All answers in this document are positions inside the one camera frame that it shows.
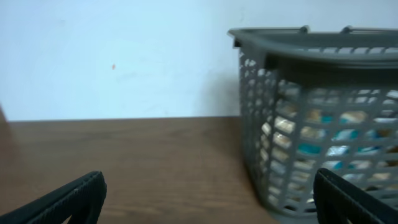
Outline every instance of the brown tabletop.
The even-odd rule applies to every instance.
[[[0,124],[0,214],[92,170],[98,223],[276,223],[256,200],[238,118]]]

